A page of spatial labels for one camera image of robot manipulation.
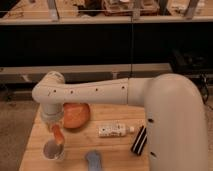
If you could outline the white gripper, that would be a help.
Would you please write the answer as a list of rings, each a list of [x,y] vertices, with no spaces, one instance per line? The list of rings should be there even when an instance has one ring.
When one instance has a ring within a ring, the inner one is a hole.
[[[62,119],[63,119],[63,113],[57,113],[57,114],[46,114],[42,112],[40,114],[41,120],[44,122],[44,124],[47,127],[47,130],[49,132],[53,132],[52,127],[56,125],[56,139],[58,142],[64,142],[65,138],[64,135],[61,131],[61,126],[62,126]]]

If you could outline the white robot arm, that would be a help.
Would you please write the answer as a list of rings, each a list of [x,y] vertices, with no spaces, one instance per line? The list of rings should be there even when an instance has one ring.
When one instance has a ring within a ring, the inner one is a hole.
[[[47,124],[58,122],[66,102],[120,104],[145,110],[150,171],[208,171],[204,103],[196,85],[179,74],[67,84],[56,71],[32,90]]]

